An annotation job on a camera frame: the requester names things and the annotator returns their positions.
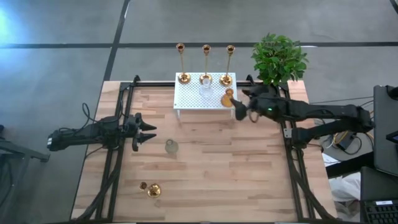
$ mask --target white pegboard shelf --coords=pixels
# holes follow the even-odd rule
[[[200,94],[201,83],[199,78],[204,72],[187,72],[191,76],[191,81],[187,84],[181,84],[178,76],[181,72],[175,74],[174,89],[174,109],[175,110],[234,110],[234,107],[227,108],[221,104],[221,97],[225,94],[227,88],[234,90],[234,99],[238,99],[238,91],[236,89],[235,73],[228,73],[232,77],[231,86],[223,86],[220,84],[220,77],[225,72],[208,72],[212,77],[211,88],[213,96],[204,98]]]

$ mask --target gray floor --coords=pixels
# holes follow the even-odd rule
[[[0,0],[0,44],[112,43],[123,0]],[[132,0],[121,43],[256,42],[268,32],[302,42],[398,40],[398,14],[389,0]],[[79,127],[81,103],[92,112],[111,49],[0,49],[0,123],[6,137],[47,152],[55,129]],[[304,81],[312,103],[371,96],[374,85],[398,85],[398,47],[304,48],[310,65]],[[250,48],[237,48],[231,71],[256,76]],[[187,48],[185,67],[203,71],[200,48]],[[209,70],[226,68],[224,48],[213,48]],[[177,51],[119,49],[111,80],[172,80],[180,70]],[[360,105],[364,100],[326,104]],[[371,150],[366,144],[361,153]],[[34,161],[13,209],[13,223],[69,219],[85,147]],[[347,159],[340,152],[326,153]]]

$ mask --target wooden tabletop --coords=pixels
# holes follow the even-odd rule
[[[96,119],[114,114],[119,84],[104,82]],[[289,82],[289,90],[292,99],[308,101],[303,81]],[[133,96],[131,114],[140,112],[146,123],[157,126],[148,132],[157,137],[140,145],[138,152],[132,151],[131,139],[126,141],[115,222],[296,220],[279,124],[265,117],[258,123],[232,120],[229,111],[182,111],[178,121],[173,87],[134,88]],[[240,91],[238,98],[248,101]],[[297,123],[313,125],[311,119]],[[165,151],[168,139],[178,142],[176,154]],[[98,147],[89,146],[87,153]],[[304,152],[310,188],[336,216],[320,148],[308,146]],[[72,218],[82,214],[98,193],[105,158],[102,149],[86,159]],[[139,189],[141,182],[159,184],[160,197],[148,197]],[[305,210],[302,192],[300,197]]]

